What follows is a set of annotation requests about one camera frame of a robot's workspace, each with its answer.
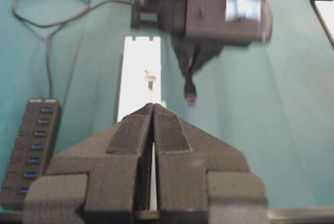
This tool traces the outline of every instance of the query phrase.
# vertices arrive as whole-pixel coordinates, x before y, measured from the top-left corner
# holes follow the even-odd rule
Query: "metal frame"
[[[137,222],[148,222],[159,224],[160,215],[158,211],[138,211],[135,212]],[[271,224],[322,224],[334,223],[334,208],[272,208],[268,211]],[[0,214],[0,224],[22,223],[22,213]]]

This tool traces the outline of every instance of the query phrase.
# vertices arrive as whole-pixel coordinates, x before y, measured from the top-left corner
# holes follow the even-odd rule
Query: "blue usb port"
[[[23,177],[26,179],[34,179],[36,177],[36,174],[34,172],[25,172],[23,174]]]
[[[30,157],[28,158],[28,163],[29,164],[38,164],[40,162],[40,158],[38,157]]]
[[[37,123],[38,123],[39,125],[49,125],[50,121],[49,121],[49,119],[39,119],[39,120],[37,121]]]
[[[42,150],[43,146],[42,144],[32,144],[31,145],[31,149],[34,149],[34,150]]]
[[[52,108],[50,107],[43,107],[41,108],[42,113],[52,113]]]
[[[46,136],[46,131],[36,131],[35,136],[36,137],[45,137]]]
[[[27,187],[21,187],[20,190],[19,190],[19,193],[20,194],[27,194],[28,193],[28,188]]]

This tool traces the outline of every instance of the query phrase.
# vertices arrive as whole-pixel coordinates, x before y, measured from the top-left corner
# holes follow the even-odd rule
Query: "textured surface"
[[[165,119],[174,116],[174,119],[161,124],[159,120],[163,119],[162,116]],[[174,126],[176,131],[173,131],[170,127],[175,122],[179,127]],[[180,149],[180,142],[191,149]],[[157,199],[162,224],[207,222],[208,206],[211,206],[207,189],[208,171],[250,173],[245,156],[240,151],[180,120],[161,105],[154,105],[154,145],[158,168]],[[254,190],[251,183],[247,187]]]
[[[26,197],[23,223],[84,224],[77,209],[85,202],[87,183],[86,174],[39,178]]]
[[[27,100],[48,90],[47,32],[18,22],[10,12],[13,2],[0,0],[0,180]],[[240,149],[264,179],[271,207],[334,206],[333,49],[309,0],[268,2],[274,16],[271,42],[226,48],[204,66],[194,77],[195,108],[184,101],[170,40],[162,40],[162,100],[186,121]],[[83,6],[83,0],[25,0],[19,12],[50,22]],[[116,121],[124,37],[158,35],[130,31],[129,25],[130,8],[110,4],[54,38],[51,58],[61,103],[76,63],[56,152]]]
[[[135,112],[137,115],[129,115],[60,152],[50,162],[47,175],[88,174],[84,206],[88,223],[133,223],[133,209],[148,207],[152,139],[149,131],[151,116],[145,113],[152,112],[153,105],[146,107],[141,110],[144,115]],[[135,137],[134,131],[138,134],[135,146],[129,143]]]
[[[269,224],[263,181],[252,173],[207,173],[209,224]]]

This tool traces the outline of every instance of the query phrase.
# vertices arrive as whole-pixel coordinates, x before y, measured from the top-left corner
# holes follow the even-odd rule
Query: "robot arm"
[[[156,14],[157,22],[143,20]],[[169,32],[185,77],[185,98],[196,103],[192,75],[225,45],[247,47],[271,38],[272,13],[267,0],[134,0],[132,27],[154,25]]]

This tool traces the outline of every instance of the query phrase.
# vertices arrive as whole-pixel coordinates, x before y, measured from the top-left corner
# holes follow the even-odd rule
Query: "teal backdrop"
[[[28,99],[49,92],[50,30],[18,21],[13,2],[0,0],[0,181]],[[130,30],[129,6],[108,4],[68,24],[52,41],[55,95],[64,108],[55,153],[115,123],[124,38],[160,36],[168,109],[243,151],[265,180],[270,207],[334,206],[334,51],[309,0],[269,4],[271,42],[226,47],[195,75],[193,108],[169,36]],[[53,22],[84,6],[85,0],[23,0],[18,11]]]

